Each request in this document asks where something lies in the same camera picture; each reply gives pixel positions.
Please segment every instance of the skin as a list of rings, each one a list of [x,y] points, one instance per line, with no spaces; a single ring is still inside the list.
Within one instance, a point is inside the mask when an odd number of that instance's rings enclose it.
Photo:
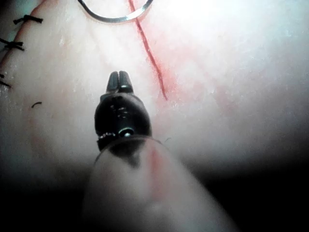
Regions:
[[[77,1],[36,3],[1,15],[1,38],[19,29],[15,41],[25,48],[1,53],[0,73],[12,86],[0,87],[3,182],[82,188],[98,155],[94,111],[115,70],[129,73],[154,138],[197,177],[308,160],[307,1],[155,0],[139,21],[168,100],[135,22],[94,21]],[[121,3],[87,1],[109,17],[130,12]],[[43,24],[9,23],[30,13]]]

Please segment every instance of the surgical suture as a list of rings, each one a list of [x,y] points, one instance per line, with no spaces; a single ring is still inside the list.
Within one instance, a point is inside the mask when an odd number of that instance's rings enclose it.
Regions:
[[[31,108],[33,109],[36,105],[42,105],[42,102],[41,102],[41,101],[38,101],[38,102],[34,103],[34,104],[31,106]]]
[[[27,15],[27,14],[24,15],[24,17],[22,17],[20,19],[13,20],[13,22],[16,25],[17,23],[19,23],[21,21],[27,22],[28,20],[32,20],[32,21],[35,21],[35,22],[38,22],[38,23],[43,22],[42,18],[36,18],[36,17],[30,16],[30,15]]]
[[[3,81],[0,81],[0,85],[4,85],[4,86],[7,86],[8,88],[11,88],[11,86],[7,83],[4,83]]]
[[[123,17],[119,17],[119,18],[107,18],[107,17],[102,17],[96,13],[94,13],[92,10],[89,9],[89,7],[86,6],[86,4],[84,3],[83,0],[78,0],[78,2],[82,5],[82,7],[85,9],[85,11],[92,16],[93,18],[104,22],[104,23],[121,23],[121,22],[126,22],[132,19],[135,19],[137,17],[139,17],[140,15],[142,15],[147,9],[148,7],[151,5],[151,3],[153,2],[153,0],[147,0],[147,2],[140,8],[138,8],[136,11],[123,16]]]
[[[9,42],[1,38],[0,42],[6,44],[5,48],[17,48],[21,51],[24,51],[24,48],[21,47],[24,44],[23,42]]]

